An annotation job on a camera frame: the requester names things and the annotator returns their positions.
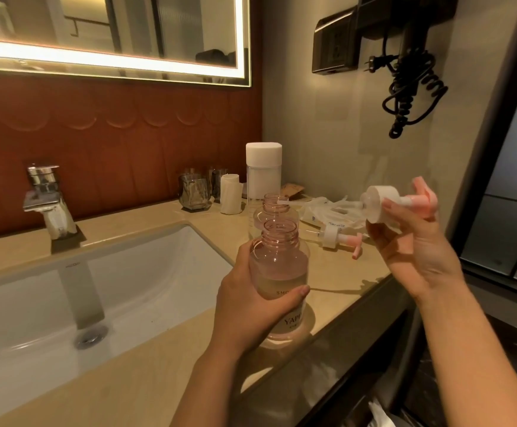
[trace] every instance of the bottle neck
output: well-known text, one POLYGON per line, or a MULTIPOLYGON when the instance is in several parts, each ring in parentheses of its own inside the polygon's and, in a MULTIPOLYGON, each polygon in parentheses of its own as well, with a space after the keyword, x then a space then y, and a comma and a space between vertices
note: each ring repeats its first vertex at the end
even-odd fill
POLYGON ((290 210, 289 205, 278 204, 278 201, 288 201, 288 196, 279 195, 277 193, 268 193, 262 200, 262 209, 268 214, 282 214, 290 210))
POLYGON ((264 223, 262 243, 273 249, 291 249, 298 245, 297 224, 290 219, 272 219, 264 223))

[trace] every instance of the beige marble countertop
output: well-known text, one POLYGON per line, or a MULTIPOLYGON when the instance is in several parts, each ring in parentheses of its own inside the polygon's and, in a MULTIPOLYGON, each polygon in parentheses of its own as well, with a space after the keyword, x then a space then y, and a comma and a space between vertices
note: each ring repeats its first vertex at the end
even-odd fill
MULTIPOLYGON (((246 242, 246 212, 226 216, 214 204, 209 211, 188 213, 177 201, 151 205, 77 222, 86 240, 63 253, 51 253, 45 229, 0 238, 0 275, 81 253, 99 245, 149 235, 189 224, 231 264, 246 242)), ((364 243, 359 260, 346 249, 310 247, 312 288, 307 298, 305 334, 291 344, 264 344, 243 359, 236 383, 238 398, 266 376, 276 373, 300 348, 389 271, 376 248, 364 243)), ((210 309, 157 337, 84 373, 0 417, 0 426, 155 426, 168 425, 196 359, 211 337, 210 309)))

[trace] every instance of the illuminated mirror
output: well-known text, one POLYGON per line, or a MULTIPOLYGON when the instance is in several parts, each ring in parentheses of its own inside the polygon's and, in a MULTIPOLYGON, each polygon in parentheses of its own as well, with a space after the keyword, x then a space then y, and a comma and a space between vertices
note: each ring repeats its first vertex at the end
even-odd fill
POLYGON ((250 86, 249 0, 0 0, 0 70, 250 86))

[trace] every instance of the red wall panel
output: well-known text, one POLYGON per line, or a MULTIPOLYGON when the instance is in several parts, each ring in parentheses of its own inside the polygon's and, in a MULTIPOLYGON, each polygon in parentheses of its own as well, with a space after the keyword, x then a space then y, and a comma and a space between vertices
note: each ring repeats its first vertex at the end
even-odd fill
POLYGON ((262 140, 260 3, 252 0, 253 86, 240 89, 0 73, 0 235, 43 226, 24 213, 25 164, 59 164, 72 215, 173 199, 186 167, 244 176, 262 140))

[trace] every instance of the white sink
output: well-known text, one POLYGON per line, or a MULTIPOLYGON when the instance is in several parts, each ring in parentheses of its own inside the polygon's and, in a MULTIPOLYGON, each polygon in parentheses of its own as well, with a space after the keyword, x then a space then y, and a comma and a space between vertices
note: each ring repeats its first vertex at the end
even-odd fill
POLYGON ((0 278, 0 415, 214 307, 230 269, 184 225, 0 278), (109 332, 77 350, 63 285, 83 280, 109 332))

